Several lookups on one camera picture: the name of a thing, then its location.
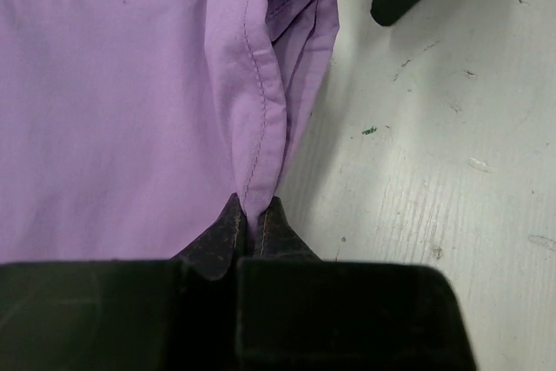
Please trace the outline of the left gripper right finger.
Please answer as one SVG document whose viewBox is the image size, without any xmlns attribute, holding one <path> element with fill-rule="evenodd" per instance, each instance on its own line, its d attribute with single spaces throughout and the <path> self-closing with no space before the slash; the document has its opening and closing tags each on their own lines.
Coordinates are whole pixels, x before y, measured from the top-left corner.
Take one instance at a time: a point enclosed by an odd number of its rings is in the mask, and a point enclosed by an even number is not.
<svg viewBox="0 0 556 371">
<path fill-rule="evenodd" d="M 243 370 L 474 370 L 458 300 L 437 269 L 326 262 L 274 198 L 237 266 Z"/>
</svg>

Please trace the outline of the purple trousers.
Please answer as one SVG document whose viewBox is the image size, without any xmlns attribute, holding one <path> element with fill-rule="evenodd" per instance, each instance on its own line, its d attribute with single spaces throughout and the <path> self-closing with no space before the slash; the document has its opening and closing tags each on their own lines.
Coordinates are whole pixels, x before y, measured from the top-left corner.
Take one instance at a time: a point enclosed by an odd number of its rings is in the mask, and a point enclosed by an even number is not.
<svg viewBox="0 0 556 371">
<path fill-rule="evenodd" d="M 336 0 L 1 0 L 1 259 L 162 259 L 250 224 L 307 126 Z"/>
</svg>

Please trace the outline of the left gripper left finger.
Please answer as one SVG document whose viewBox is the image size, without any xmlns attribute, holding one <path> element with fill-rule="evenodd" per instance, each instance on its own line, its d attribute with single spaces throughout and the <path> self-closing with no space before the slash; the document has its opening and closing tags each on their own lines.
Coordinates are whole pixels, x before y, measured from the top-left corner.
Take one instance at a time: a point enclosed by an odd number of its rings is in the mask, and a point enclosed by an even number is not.
<svg viewBox="0 0 556 371">
<path fill-rule="evenodd" d="M 236 195 L 166 260 L 1 267 L 4 370 L 235 370 Z"/>
</svg>

